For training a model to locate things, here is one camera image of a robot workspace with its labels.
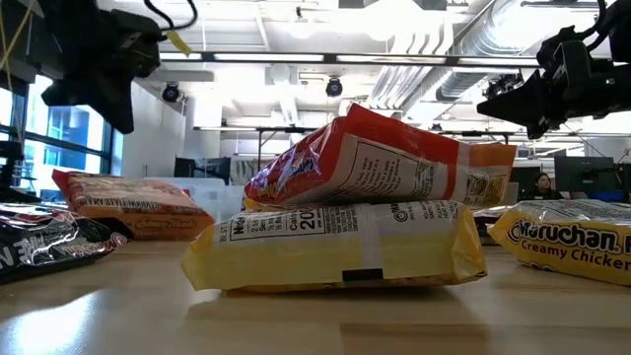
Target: instant noodle package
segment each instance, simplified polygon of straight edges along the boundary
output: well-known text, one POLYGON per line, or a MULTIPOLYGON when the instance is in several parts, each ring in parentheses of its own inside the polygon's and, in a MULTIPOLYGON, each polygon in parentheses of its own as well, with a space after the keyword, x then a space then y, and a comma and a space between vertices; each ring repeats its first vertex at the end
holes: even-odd
POLYGON ((127 238, 84 216, 42 205, 0 203, 0 283, 92 263, 127 238))
POLYGON ((598 200, 523 201, 489 234, 540 269, 631 285, 631 210, 598 200))
POLYGON ((214 223, 181 189, 156 179, 60 171, 52 178, 72 211, 135 240, 191 241, 214 223))
POLYGON ((499 203, 516 147, 468 145, 353 105, 245 187, 263 205, 455 200, 499 203))
POLYGON ((446 285, 486 275, 471 213, 454 201, 244 212, 207 229, 182 269, 195 290, 260 292, 446 285))

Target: stacked noodle packages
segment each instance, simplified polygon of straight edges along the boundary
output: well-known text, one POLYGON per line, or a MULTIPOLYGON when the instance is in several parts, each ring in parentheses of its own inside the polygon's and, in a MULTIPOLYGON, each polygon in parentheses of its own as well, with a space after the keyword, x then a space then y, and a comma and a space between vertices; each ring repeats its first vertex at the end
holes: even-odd
POLYGON ((352 106, 260 171, 245 187, 254 210, 202 233, 182 268, 196 290, 475 280, 486 265, 467 205, 501 201, 515 150, 352 106))

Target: fluorescent light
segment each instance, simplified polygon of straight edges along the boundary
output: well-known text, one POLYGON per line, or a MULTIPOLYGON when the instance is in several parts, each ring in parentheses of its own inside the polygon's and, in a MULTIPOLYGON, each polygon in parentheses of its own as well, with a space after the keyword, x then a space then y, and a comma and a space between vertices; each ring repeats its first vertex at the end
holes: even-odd
POLYGON ((255 131, 255 127, 193 127, 196 130, 207 130, 207 131, 219 131, 219 132, 231 132, 231 131, 255 131))
POLYGON ((375 63, 375 64, 389 64, 389 63, 404 63, 410 64, 445 64, 445 57, 431 57, 431 56, 405 56, 405 55, 355 55, 355 54, 340 54, 337 56, 337 61, 354 62, 354 63, 375 63))
POLYGON ((490 67, 530 67, 539 68, 540 65, 536 58, 520 58, 520 57, 464 57, 457 61, 457 64, 472 66, 490 66, 490 67))
POLYGON ((324 55, 292 53, 215 53, 215 61, 322 62, 324 61, 324 55))
POLYGON ((485 68, 485 67, 457 67, 455 73, 485 73, 485 74, 520 74, 520 69, 485 68))
POLYGON ((161 52, 160 59, 162 60, 200 60, 200 53, 190 53, 188 56, 184 53, 178 52, 161 52))
MULTIPOLYGON (((258 157, 258 153, 235 153, 235 155, 237 157, 258 157)), ((270 158, 275 158, 278 157, 280 155, 279 154, 274 154, 274 153, 261 153, 260 156, 262 157, 270 157, 270 158)))

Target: computer monitor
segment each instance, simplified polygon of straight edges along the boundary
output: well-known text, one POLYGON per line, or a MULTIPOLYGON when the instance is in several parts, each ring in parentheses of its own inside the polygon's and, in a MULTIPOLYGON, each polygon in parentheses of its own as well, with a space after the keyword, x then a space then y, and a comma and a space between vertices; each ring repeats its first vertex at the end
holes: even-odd
POLYGON ((610 157, 554 157, 554 173, 557 191, 591 194, 616 190, 610 157))
POLYGON ((175 158, 176 178, 220 178, 230 182, 230 158, 185 159, 175 158))
POLYGON ((510 182, 519 184, 518 191, 534 189, 536 178, 541 174, 541 167, 514 167, 511 170, 510 182))

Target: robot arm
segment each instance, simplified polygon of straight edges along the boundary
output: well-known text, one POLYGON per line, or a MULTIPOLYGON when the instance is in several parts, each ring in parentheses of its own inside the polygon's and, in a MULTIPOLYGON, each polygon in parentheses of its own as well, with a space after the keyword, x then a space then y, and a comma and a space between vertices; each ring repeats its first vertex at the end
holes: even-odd
POLYGON ((596 24, 582 33, 562 29, 543 42, 536 55, 544 69, 520 87, 477 106, 477 111, 523 125, 529 139, 558 129, 568 118, 631 110, 631 0, 617 0, 600 13, 596 24), (583 40, 598 33, 585 46, 583 40), (609 37, 611 59, 593 59, 590 51, 609 37))
POLYGON ((95 0, 39 0, 60 52, 63 78, 41 95, 49 106, 89 105, 112 127, 133 131, 131 81, 160 65, 163 35, 153 20, 104 11, 95 0))

